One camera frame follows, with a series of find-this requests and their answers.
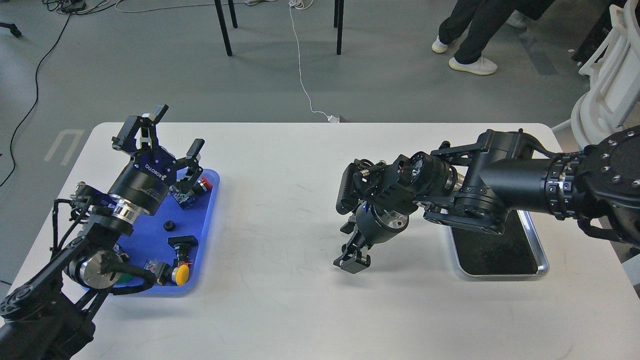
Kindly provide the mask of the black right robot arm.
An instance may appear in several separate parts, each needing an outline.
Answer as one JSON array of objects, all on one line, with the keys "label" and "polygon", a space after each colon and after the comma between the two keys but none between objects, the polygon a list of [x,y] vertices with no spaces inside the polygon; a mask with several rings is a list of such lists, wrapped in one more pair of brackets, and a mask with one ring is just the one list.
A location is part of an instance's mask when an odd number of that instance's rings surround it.
[{"label": "black right robot arm", "polygon": [[356,274],[368,251],[404,231],[419,208],[434,224],[502,235],[512,211],[574,219],[588,236],[639,245],[639,127],[578,152],[551,152],[533,135],[489,129],[470,145],[444,141],[431,153],[388,164],[355,159],[336,201],[350,235],[334,266]]}]

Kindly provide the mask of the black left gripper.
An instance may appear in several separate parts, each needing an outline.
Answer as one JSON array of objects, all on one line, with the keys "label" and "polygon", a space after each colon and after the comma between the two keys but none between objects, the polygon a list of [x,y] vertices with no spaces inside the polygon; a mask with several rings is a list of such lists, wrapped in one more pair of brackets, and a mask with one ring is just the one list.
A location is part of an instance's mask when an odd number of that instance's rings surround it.
[{"label": "black left gripper", "polygon": [[[130,155],[130,162],[108,190],[112,198],[126,199],[148,215],[155,215],[170,191],[187,194],[202,174],[199,159],[205,140],[196,138],[185,157],[176,159],[160,146],[156,125],[169,106],[160,104],[150,113],[129,116],[119,133],[112,137],[112,148]],[[176,180],[178,170],[186,169]]]}]

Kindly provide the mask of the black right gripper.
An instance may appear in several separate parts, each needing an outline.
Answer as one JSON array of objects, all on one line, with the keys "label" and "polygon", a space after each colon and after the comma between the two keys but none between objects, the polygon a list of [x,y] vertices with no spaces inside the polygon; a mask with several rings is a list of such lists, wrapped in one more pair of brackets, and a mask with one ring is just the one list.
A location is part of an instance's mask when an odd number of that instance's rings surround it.
[{"label": "black right gripper", "polygon": [[352,262],[361,262],[363,270],[371,264],[368,251],[375,244],[389,241],[409,225],[409,216],[395,210],[387,210],[370,203],[361,203],[349,216],[347,223],[340,228],[345,234],[351,234],[349,241],[342,246],[342,253],[333,261],[333,265],[349,272]]}]

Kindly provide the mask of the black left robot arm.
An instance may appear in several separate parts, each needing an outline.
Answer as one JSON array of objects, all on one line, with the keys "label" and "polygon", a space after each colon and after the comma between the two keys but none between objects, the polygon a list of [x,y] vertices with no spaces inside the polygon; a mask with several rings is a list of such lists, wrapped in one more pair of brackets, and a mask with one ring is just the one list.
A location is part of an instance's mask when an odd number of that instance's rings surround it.
[{"label": "black left robot arm", "polygon": [[167,194],[185,203],[201,177],[203,139],[195,139],[182,158],[159,144],[156,127],[168,109],[161,104],[128,117],[112,138],[112,148],[129,162],[107,192],[81,182],[62,201],[71,207],[70,228],[59,239],[53,223],[48,264],[1,303],[3,360],[70,359],[94,339],[93,319],[108,296],[137,294],[158,280],[123,262],[114,246],[132,234],[140,215],[155,215]]}]

